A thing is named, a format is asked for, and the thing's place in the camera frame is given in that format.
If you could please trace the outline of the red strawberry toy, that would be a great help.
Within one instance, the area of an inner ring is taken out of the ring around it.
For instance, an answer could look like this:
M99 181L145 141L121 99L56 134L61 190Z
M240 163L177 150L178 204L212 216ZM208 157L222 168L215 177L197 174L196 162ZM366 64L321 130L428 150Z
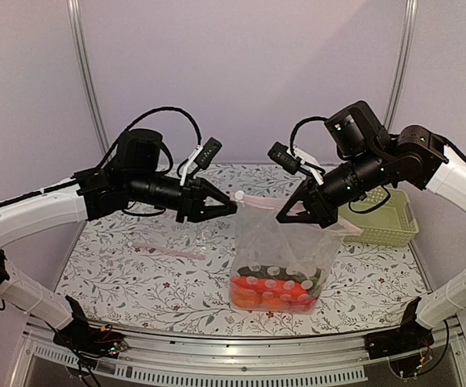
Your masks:
M290 311L296 314L311 314L316 303L316 298L307 298L302 301L292 302L290 305Z

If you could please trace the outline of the green leafy vegetable toy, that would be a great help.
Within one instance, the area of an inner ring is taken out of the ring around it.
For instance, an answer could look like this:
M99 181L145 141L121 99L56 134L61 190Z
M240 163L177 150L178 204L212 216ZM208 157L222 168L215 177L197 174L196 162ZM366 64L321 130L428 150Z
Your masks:
M308 279L312 282L312 286L307 290L307 293L312 297L317 297L322 288L322 279L324 278L322 270L316 268L314 275L309 276Z

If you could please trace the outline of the red carrot toy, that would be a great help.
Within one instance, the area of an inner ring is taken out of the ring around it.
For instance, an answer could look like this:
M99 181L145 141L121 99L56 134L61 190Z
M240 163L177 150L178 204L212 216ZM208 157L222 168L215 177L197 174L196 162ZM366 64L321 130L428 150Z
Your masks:
M264 279L256 277L233 277L231 283L244 289L254 290L257 293L270 292L274 295L289 295L291 298L299 298L307 294L307 290L303 289L296 281L288 280L275 280Z

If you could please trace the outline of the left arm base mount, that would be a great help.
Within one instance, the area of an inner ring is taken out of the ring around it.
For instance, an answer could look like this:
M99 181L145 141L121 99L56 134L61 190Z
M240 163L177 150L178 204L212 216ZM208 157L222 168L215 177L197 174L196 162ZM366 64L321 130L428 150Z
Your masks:
M117 358L128 349L124 335L111 324L99 328L90 326L79 303L70 296L65 299L72 308L73 320L63 329L54 330L53 343L95 358Z

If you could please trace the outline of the clear zip top bag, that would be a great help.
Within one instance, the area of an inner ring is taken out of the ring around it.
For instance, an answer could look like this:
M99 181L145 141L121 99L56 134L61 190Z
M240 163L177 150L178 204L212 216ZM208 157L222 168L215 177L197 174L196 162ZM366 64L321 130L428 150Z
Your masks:
M266 292L259 293L261 300L281 298L291 303L307 298L318 300L343 240L362 232L344 218L339 218L337 223L325 229L316 224L279 223L276 216L285 204L281 198L252 196L238 190L231 199L237 203L238 210L235 214L235 258L230 270L230 292L256 293L231 283L231 278L241 277L236 270L243 266L280 266L287 268L288 272L301 272L307 277L320 268L324 276L317 297L307 293L295 299ZM306 290L312 286L309 279L298 284Z

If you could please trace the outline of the orange tangerine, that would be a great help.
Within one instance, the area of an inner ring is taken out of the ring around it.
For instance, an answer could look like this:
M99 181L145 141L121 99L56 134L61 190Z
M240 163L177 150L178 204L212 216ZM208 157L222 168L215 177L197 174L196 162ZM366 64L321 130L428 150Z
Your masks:
M232 303L240 309L257 310L260 308L261 298L258 293L230 292Z
M263 298L260 303L260 308L273 313L289 313L291 311L291 302L290 300L281 298Z

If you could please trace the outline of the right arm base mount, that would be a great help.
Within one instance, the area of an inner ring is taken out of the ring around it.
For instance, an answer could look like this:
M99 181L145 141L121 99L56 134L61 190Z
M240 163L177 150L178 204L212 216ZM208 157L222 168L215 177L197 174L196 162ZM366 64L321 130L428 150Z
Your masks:
M398 327L369 333L364 337L364 348L371 360L418 350L434 343L432 329L416 321L420 300L415 298L407 305Z

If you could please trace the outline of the orange tangerine front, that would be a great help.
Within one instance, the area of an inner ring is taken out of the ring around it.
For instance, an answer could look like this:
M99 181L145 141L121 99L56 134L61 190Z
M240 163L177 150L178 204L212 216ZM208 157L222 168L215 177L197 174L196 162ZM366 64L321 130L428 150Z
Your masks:
M260 308L261 298L258 293L230 292L232 303L240 309L257 310Z

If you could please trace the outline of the green cucumber toy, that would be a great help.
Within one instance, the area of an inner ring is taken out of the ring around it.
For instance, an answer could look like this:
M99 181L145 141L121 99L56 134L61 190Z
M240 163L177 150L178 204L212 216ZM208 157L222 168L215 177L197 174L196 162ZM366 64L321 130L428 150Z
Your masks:
M287 268L280 266L260 265L255 266L254 268L243 266L238 268L236 272L242 277L294 281L299 283L308 280L308 277L305 274L301 272L288 272Z

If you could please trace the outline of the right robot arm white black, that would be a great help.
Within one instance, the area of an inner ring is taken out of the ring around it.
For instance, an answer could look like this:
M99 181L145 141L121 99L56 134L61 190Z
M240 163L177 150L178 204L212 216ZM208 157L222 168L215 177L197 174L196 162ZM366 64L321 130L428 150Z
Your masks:
M269 158L287 173L306 175L278 213L279 223L327 228L337 223L341 206L364 199L378 186L397 186L402 181L466 213L466 156L447 138L419 125L390 134L365 101L352 103L329 118L303 119L295 127L311 122L324 123L342 164L325 172L318 162L299 156L293 144L276 142L268 151Z

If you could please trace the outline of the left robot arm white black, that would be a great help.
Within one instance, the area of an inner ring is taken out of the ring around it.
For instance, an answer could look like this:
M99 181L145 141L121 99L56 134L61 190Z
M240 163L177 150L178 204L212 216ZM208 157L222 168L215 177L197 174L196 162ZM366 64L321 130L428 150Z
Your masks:
M179 223L205 222L237 211L237 205L207 180L170 177L160 170L160 154L168 151L159 132L125 131L109 164L0 202L0 299L64 329L64 337L76 349L89 349L95 334L78 303L25 275L6 259L3 248L54 227L106 217L133 202L173 210Z

